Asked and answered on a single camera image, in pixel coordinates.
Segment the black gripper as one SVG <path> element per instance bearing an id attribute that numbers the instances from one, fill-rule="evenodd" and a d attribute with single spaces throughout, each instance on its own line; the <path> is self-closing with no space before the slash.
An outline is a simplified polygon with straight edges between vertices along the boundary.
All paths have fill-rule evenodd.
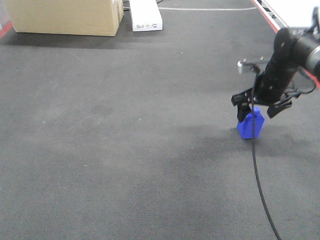
<path id="1" fill-rule="evenodd" d="M 293 76 L 270 77 L 261 73 L 255 76 L 253 86 L 231 97 L 231 103 L 237 106 L 237 119 L 243 122 L 251 113 L 251 103 L 269 106 L 267 115 L 270 119 L 292 106 L 292 98 L 298 98 L 301 92 L 288 88 Z"/>

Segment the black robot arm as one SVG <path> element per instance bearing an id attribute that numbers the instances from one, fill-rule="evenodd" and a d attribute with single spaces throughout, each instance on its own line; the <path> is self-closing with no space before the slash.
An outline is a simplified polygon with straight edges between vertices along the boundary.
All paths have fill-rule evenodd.
<path id="1" fill-rule="evenodd" d="M 274 39 L 273 55 L 261 71 L 258 62 L 237 63 L 238 72 L 245 70 L 256 74 L 252 88 L 231 97 L 237 106 L 237 119 L 243 122 L 251 112 L 250 104 L 267 106 L 267 115 L 275 117 L 281 111 L 292 106 L 292 98 L 298 98 L 302 92 L 287 90 L 294 75 L 305 69 L 316 78 L 320 77 L 320 8 L 314 7 L 310 28 L 287 27 L 280 29 Z"/>

